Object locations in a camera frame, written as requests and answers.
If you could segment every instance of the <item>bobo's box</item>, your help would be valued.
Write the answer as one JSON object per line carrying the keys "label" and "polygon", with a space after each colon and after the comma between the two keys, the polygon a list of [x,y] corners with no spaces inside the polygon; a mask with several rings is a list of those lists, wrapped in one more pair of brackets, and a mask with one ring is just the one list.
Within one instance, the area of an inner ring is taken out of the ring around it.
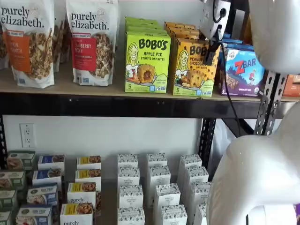
{"label": "bobo's box", "polygon": [[170,42],[167,34],[127,32],[125,92],[166,93]]}
{"label": "bobo's box", "polygon": [[177,38],[174,44],[174,59],[170,75],[173,95],[211,97],[214,87],[220,48],[212,60],[212,65],[203,64],[209,44]]}
{"label": "bobo's box", "polygon": [[[241,49],[227,49],[226,80],[228,92],[233,96],[256,97],[263,82],[264,68],[259,63],[253,51]],[[226,95],[224,71],[220,66],[221,82],[219,88],[222,95]]]}

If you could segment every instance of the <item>cartoon woman illustration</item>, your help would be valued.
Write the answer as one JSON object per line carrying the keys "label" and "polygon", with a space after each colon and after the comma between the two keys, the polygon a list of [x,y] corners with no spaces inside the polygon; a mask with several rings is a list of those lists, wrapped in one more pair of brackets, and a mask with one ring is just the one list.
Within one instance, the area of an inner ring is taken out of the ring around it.
{"label": "cartoon woman illustration", "polygon": [[126,75],[129,81],[139,83],[139,78],[137,77],[137,67],[139,66],[138,60],[139,49],[136,43],[131,43],[126,56]]}
{"label": "cartoon woman illustration", "polygon": [[188,52],[186,49],[183,49],[179,53],[178,63],[176,66],[176,77],[175,79],[181,79],[182,76],[186,75],[188,72]]}

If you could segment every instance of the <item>oatmeal cup box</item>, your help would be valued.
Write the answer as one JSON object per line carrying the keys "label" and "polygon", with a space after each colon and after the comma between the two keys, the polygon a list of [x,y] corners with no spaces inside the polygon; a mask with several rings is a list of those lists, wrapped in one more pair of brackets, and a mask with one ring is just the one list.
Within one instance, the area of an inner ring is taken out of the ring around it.
{"label": "oatmeal cup box", "polygon": [[90,202],[63,204],[60,212],[61,225],[93,225],[93,205]]}
{"label": "oatmeal cup box", "polygon": [[35,151],[15,150],[7,157],[7,167],[10,170],[33,170],[35,169]]}
{"label": "oatmeal cup box", "polygon": [[96,208],[96,183],[69,183],[67,189],[68,203],[92,203]]}
{"label": "oatmeal cup box", "polygon": [[166,93],[170,42],[167,34],[126,33],[125,92]]}
{"label": "oatmeal cup box", "polygon": [[38,170],[60,169],[61,175],[65,175],[65,156],[40,156],[37,163]]}
{"label": "oatmeal cup box", "polygon": [[161,207],[158,225],[186,225],[187,212],[183,205],[169,205]]}
{"label": "oatmeal cup box", "polygon": [[117,225],[144,225],[145,213],[140,208],[119,208]]}
{"label": "oatmeal cup box", "polygon": [[141,185],[120,186],[118,208],[143,207],[143,188]]}
{"label": "oatmeal cup box", "polygon": [[52,225],[52,208],[49,205],[24,205],[15,218],[16,225]]}
{"label": "oatmeal cup box", "polygon": [[77,170],[75,172],[75,182],[95,182],[96,190],[101,191],[101,170]]}
{"label": "oatmeal cup box", "polygon": [[25,171],[0,171],[0,188],[23,190],[25,186]]}
{"label": "oatmeal cup box", "polygon": [[203,64],[209,43],[201,40],[177,38],[170,75],[173,95],[211,97],[220,48],[212,65]]}
{"label": "oatmeal cup box", "polygon": [[146,203],[148,208],[153,207],[156,185],[170,184],[171,173],[168,166],[152,166],[148,168],[146,181]]}
{"label": "oatmeal cup box", "polygon": [[118,167],[135,167],[137,168],[137,154],[118,154]]}
{"label": "oatmeal cup box", "polygon": [[100,156],[87,156],[77,158],[77,170],[101,169]]}

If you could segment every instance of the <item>green box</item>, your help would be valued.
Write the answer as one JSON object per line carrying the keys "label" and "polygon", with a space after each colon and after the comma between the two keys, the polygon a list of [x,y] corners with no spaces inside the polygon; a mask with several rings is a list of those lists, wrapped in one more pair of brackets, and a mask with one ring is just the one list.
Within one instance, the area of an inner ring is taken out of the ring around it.
{"label": "green box", "polygon": [[125,92],[165,93],[171,38],[128,31],[126,40]]}

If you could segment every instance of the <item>red label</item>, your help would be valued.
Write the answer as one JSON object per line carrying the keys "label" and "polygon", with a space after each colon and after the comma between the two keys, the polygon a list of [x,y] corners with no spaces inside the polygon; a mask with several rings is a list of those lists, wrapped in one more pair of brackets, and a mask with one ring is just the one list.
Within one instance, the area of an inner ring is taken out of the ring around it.
{"label": "red label", "polygon": [[90,34],[72,34],[73,68],[80,70],[96,70],[96,39]]}

